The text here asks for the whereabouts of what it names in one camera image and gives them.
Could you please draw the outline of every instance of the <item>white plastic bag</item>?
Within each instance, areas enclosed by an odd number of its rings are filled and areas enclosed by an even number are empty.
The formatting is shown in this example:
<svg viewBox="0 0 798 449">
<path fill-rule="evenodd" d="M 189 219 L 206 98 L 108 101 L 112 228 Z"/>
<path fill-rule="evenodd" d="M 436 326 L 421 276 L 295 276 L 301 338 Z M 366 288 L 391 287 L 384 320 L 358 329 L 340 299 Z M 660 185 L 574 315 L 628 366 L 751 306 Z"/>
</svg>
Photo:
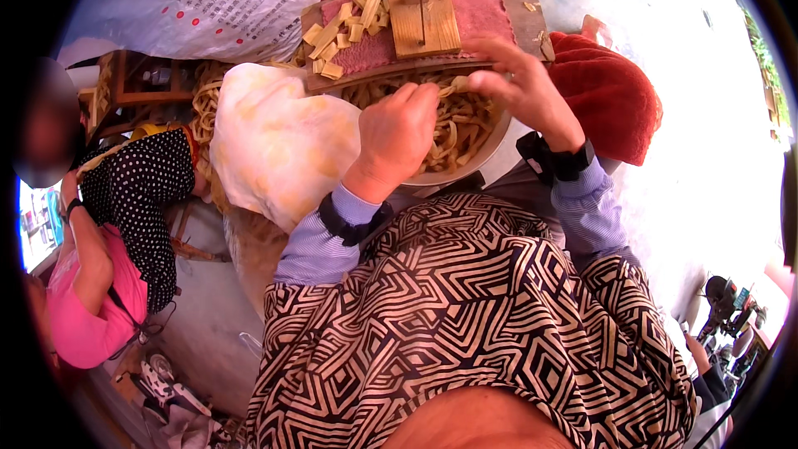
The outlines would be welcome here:
<svg viewBox="0 0 798 449">
<path fill-rule="evenodd" d="M 304 70 L 244 63 L 224 76 L 211 164 L 227 200 L 290 233 L 360 155 L 360 110 L 305 97 Z"/>
<path fill-rule="evenodd" d="M 285 60 L 299 16 L 320 0 L 80 0 L 57 61 L 69 66 L 115 49 L 232 63 Z"/>
</svg>

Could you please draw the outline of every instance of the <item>concrete floor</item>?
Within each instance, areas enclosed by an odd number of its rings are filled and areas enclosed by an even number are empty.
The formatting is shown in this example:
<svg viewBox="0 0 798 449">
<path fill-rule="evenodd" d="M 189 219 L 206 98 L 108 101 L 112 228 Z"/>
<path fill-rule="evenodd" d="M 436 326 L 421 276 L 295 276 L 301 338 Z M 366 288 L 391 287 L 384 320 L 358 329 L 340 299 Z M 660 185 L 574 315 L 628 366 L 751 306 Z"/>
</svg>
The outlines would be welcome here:
<svg viewBox="0 0 798 449">
<path fill-rule="evenodd" d="M 539 0 L 550 30 L 577 32 L 589 13 L 639 65 L 664 117 L 645 164 L 613 175 L 630 244 L 655 299 L 684 315 L 708 272 L 742 284 L 760 274 L 779 235 L 783 158 L 768 131 L 761 76 L 735 0 Z M 708 25 L 704 13 L 710 17 Z M 514 122 L 484 166 L 490 183 L 517 163 Z M 192 244 L 224 245 L 212 209 L 187 226 Z M 178 262 L 183 295 L 160 346 L 186 382 L 243 415 L 258 360 L 239 340 L 263 325 L 230 264 Z"/>
</svg>

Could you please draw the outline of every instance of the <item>hand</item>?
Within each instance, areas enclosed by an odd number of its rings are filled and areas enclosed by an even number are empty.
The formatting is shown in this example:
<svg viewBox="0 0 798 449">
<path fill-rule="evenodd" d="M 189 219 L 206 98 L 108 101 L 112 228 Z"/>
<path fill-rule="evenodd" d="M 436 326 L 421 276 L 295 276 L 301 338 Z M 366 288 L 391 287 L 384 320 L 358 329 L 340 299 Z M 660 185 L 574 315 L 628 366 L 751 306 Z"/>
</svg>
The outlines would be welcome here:
<svg viewBox="0 0 798 449">
<path fill-rule="evenodd" d="M 77 170 L 70 170 L 61 180 L 62 214 L 66 215 L 69 204 L 77 197 Z"/>
<path fill-rule="evenodd" d="M 471 92 L 496 100 L 521 123 L 541 132 L 555 153 L 575 153 L 582 147 L 582 126 L 537 58 L 506 40 L 487 36 L 465 40 L 463 50 L 495 61 L 495 72 L 479 70 L 468 76 Z"/>
<path fill-rule="evenodd" d="M 438 85 L 405 84 L 360 115 L 360 156 L 344 187 L 369 203 L 382 203 L 416 173 L 433 143 Z"/>
</svg>

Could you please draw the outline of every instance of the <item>wooden cutting board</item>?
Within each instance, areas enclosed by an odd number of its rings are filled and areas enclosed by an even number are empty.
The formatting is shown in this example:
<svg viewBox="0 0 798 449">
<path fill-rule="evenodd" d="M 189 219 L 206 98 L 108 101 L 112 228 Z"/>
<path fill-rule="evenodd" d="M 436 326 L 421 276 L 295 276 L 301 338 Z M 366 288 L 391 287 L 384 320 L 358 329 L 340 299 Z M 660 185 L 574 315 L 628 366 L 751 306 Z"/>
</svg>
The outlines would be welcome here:
<svg viewBox="0 0 798 449">
<path fill-rule="evenodd" d="M 302 15 L 302 32 L 303 35 L 307 32 L 308 28 L 313 24 L 318 23 L 324 25 L 322 19 L 322 5 L 330 0 L 319 2 L 317 4 L 306 7 Z M 548 30 L 546 29 L 546 21 L 544 20 L 543 9 L 539 5 L 538 0 L 503 0 L 504 8 L 507 10 L 507 16 L 510 18 L 512 29 L 515 34 L 515 40 L 518 47 L 524 52 L 532 54 L 541 61 L 548 62 L 554 60 L 554 51 L 552 50 L 552 43 L 548 38 Z M 534 5 L 535 11 L 530 11 L 524 6 L 524 2 Z M 313 46 L 304 44 L 305 58 L 313 52 Z M 324 92 L 333 91 L 335 89 L 342 89 L 345 86 L 361 84 L 369 82 L 374 79 L 380 79 L 385 76 L 403 75 L 405 73 L 426 73 L 435 72 L 437 70 L 444 70 L 449 68 L 462 68 L 462 67 L 485 67 L 491 66 L 493 63 L 489 61 L 477 61 L 473 58 L 449 58 L 449 57 L 426 57 L 416 59 L 399 60 L 396 63 L 387 64 L 365 70 L 364 72 L 352 73 L 344 75 L 338 80 L 331 80 L 322 75 L 317 75 L 313 72 L 312 63 L 305 65 L 307 72 L 307 88 L 311 95 L 322 94 Z"/>
</svg>

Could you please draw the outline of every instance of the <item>white bowl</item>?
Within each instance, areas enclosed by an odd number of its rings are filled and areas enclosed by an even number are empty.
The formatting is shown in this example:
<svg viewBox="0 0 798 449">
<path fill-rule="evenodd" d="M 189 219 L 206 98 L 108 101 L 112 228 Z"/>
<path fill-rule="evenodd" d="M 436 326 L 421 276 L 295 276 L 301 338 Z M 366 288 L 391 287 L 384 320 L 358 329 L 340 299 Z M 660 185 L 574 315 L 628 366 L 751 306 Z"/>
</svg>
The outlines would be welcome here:
<svg viewBox="0 0 798 449">
<path fill-rule="evenodd" d="M 485 162 L 487 162 L 487 160 L 493 156 L 494 153 L 496 153 L 496 150 L 499 149 L 499 145 L 504 140 L 504 135 L 507 134 L 507 128 L 510 126 L 511 119 L 512 116 L 510 116 L 509 113 L 506 111 L 502 113 L 501 119 L 493 128 L 491 135 L 488 135 L 488 138 L 485 140 L 485 143 L 482 145 L 480 150 L 477 151 L 476 155 L 468 160 L 468 163 L 465 165 L 457 167 L 451 173 L 447 170 L 443 172 L 424 172 L 424 174 L 416 175 L 415 177 L 407 179 L 402 184 L 412 185 L 415 187 L 449 184 L 473 174 L 480 167 L 482 167 Z"/>
</svg>

